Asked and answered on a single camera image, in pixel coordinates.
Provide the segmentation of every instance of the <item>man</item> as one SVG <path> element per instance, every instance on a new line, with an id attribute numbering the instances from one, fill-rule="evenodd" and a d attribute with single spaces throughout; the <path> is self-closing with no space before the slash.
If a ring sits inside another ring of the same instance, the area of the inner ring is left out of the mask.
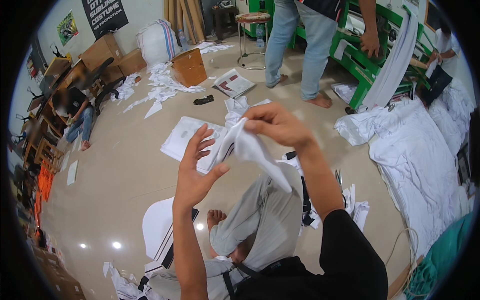
<path id="1" fill-rule="evenodd" d="M 341 191 L 313 134 L 275 102 L 250 108 L 244 117 L 250 119 L 246 130 L 295 148 L 308 193 L 323 221 L 322 242 L 318 242 L 322 243 L 324 275 L 310 273 L 293 256 L 302 214 L 299 194 L 284 192 L 267 175 L 253 183 L 228 216 L 208 212 L 211 252 L 230 256 L 234 264 L 203 261 L 192 208 L 229 170 L 222 163 L 205 176 L 197 173 L 197 161 L 209 153 L 203 150 L 214 143 L 213 139 L 203 141 L 212 134 L 205 124 L 190 139 L 178 172 L 173 202 L 176 274 L 169 270 L 155 273 L 149 281 L 152 288 L 170 300 L 225 299 L 229 295 L 237 300 L 386 299 L 385 265 L 345 212 Z M 254 232 L 255 242 L 248 253 L 242 244 Z"/>
<path id="2" fill-rule="evenodd" d="M 435 48 L 427 62 L 427 67 L 437 60 L 438 64 L 433 70 L 430 78 L 427 80 L 430 84 L 430 90 L 423 88 L 421 96 L 426 107 L 440 96 L 444 89 L 452 81 L 456 73 L 456 62 L 460 54 L 460 45 L 448 24 L 440 19 L 440 28 L 435 31 Z"/>
<path id="3" fill-rule="evenodd" d="M 73 119 L 66 140 L 72 143 L 82 132 L 82 151 L 90 148 L 90 130 L 92 129 L 93 106 L 88 98 L 76 87 L 59 89 L 52 97 L 53 107 L 65 112 Z"/>
<path id="4" fill-rule="evenodd" d="M 375 0 L 359 0 L 365 22 L 361 36 L 361 50 L 368 51 L 368 57 L 378 56 L 378 40 L 375 19 Z M 335 35 L 337 21 L 343 0 L 275 0 L 273 29 L 265 53 L 265 84 L 274 87 L 287 79 L 278 71 L 282 66 L 283 53 L 297 28 L 299 19 L 305 25 L 307 48 L 303 59 L 301 98 L 309 103 L 329 108 L 332 100 L 319 94 L 320 78 L 327 65 L 329 49 Z"/>

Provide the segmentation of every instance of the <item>water bottle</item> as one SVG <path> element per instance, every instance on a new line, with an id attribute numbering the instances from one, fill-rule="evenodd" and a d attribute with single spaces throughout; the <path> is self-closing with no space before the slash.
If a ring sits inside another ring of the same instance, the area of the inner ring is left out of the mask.
<path id="1" fill-rule="evenodd" d="M 183 51 L 188 51 L 187 38 L 183 35 L 183 31 L 179 29 L 179 39 Z"/>
<path id="2" fill-rule="evenodd" d="M 257 29 L 255 31 L 257 35 L 257 47 L 263 48 L 264 47 L 264 29 L 262 27 L 263 24 L 257 24 Z"/>

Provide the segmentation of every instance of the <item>left hand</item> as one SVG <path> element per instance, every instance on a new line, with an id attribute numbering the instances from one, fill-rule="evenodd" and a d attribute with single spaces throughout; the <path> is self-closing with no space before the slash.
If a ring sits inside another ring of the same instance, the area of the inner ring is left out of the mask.
<path id="1" fill-rule="evenodd" d="M 212 133 L 213 129 L 207 129 L 207 124 L 204 124 L 188 142 L 185 154 L 180 162 L 177 191 L 173 201 L 174 210 L 176 208 L 192 209 L 205 198 L 215 181 L 230 169 L 227 164 L 222 163 L 216 165 L 205 176 L 197 172 L 197 161 L 210 154 L 210 150 L 203 150 L 215 143 L 214 139 L 203 142 L 202 140 Z"/>
<path id="2" fill-rule="evenodd" d="M 376 30 L 365 30 L 360 37 L 360 46 L 362 51 L 368 51 L 368 58 L 375 56 L 378 57 L 378 51 L 380 50 L 380 41 L 378 40 L 378 33 Z"/>

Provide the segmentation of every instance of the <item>tiled floor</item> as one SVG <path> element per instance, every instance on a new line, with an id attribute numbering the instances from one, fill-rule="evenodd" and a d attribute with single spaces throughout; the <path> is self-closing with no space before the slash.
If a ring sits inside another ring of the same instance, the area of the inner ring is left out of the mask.
<path id="1" fill-rule="evenodd" d="M 404 228 L 402 218 L 376 164 L 369 159 L 368 145 L 352 147 L 333 129 L 337 118 L 345 115 L 347 105 L 334 94 L 330 85 L 351 80 L 350 75 L 333 61 L 329 62 L 321 88 L 333 99 L 333 106 L 320 108 L 300 99 L 301 52 L 287 51 L 281 71 L 290 77 L 284 84 L 268 89 L 264 85 L 264 71 L 249 71 L 237 66 L 239 48 L 236 41 L 236 38 L 230 40 L 236 45 L 233 48 L 203 55 L 207 75 L 220 76 L 236 68 L 241 75 L 257 83 L 246 94 L 249 104 L 265 98 L 278 101 L 312 129 L 330 168 L 342 170 L 344 187 L 355 183 L 356 200 L 369 202 L 364 234 L 386 261 L 397 234 Z M 141 73 L 143 79 L 134 87 L 133 96 L 118 106 L 110 101 L 104 106 L 93 127 L 91 148 L 85 152 L 74 150 L 70 154 L 69 165 L 78 159 L 76 182 L 67 186 L 68 169 L 58 173 L 50 199 L 42 208 L 42 226 L 53 244 L 63 252 L 68 271 L 81 283 L 88 300 L 115 299 L 111 279 L 103 277 L 103 262 L 112 261 L 120 273 L 133 273 L 139 280 L 144 274 L 144 264 L 151 261 L 145 254 L 142 218 L 152 203 L 175 194 L 179 162 L 161 153 L 160 146 L 180 117 L 189 116 L 219 125 L 225 123 L 224 100 L 227 97 L 211 88 L 213 80 L 208 79 L 201 84 L 207 91 L 179 92 L 163 103 L 161 111 L 146 120 L 144 116 L 152 100 L 121 113 L 150 91 L 148 75 L 145 70 Z M 194 99 L 210 94 L 214 102 L 193 105 Z M 275 158 L 290 150 L 272 140 L 264 140 Z M 232 158 L 229 163 L 230 172 L 217 181 L 198 205 L 200 214 L 196 224 L 206 224 L 208 209 L 228 213 L 260 173 L 253 164 L 238 164 Z M 197 230 L 197 236 L 204 258 L 209 258 L 206 226 Z M 113 248 L 114 241 L 122 247 Z M 306 228 L 297 243 L 296 254 L 312 272 L 322 272 L 318 263 L 321 243 L 321 228 Z M 408 240 L 402 236 L 387 266 L 390 283 L 408 261 Z"/>

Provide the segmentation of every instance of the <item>black office chair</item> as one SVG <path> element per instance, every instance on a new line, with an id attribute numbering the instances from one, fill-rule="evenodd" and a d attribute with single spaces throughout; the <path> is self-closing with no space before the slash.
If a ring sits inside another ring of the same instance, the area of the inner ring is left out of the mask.
<path id="1" fill-rule="evenodd" d="M 114 59 L 113 57 L 110 57 L 109 59 L 105 60 L 100 66 L 95 68 L 95 70 L 89 72 L 89 70 L 86 68 L 82 76 L 78 76 L 72 81 L 72 84 L 78 88 L 79 90 L 86 90 L 89 87 L 91 87 L 97 79 L 100 78 L 100 75 L 102 72 L 110 65 L 113 63 Z M 115 98 L 119 98 L 119 93 L 117 92 L 116 89 L 114 89 L 114 86 L 116 86 L 120 81 L 125 80 L 125 76 L 120 77 L 119 79 L 115 80 L 114 82 L 111 82 L 109 84 L 105 84 L 102 80 L 100 80 L 100 83 L 103 86 L 103 91 L 97 95 L 97 98 L 95 99 L 95 110 L 96 110 L 96 115 L 100 115 L 100 104 L 103 102 L 105 97 L 109 95 L 110 93 L 115 94 Z"/>

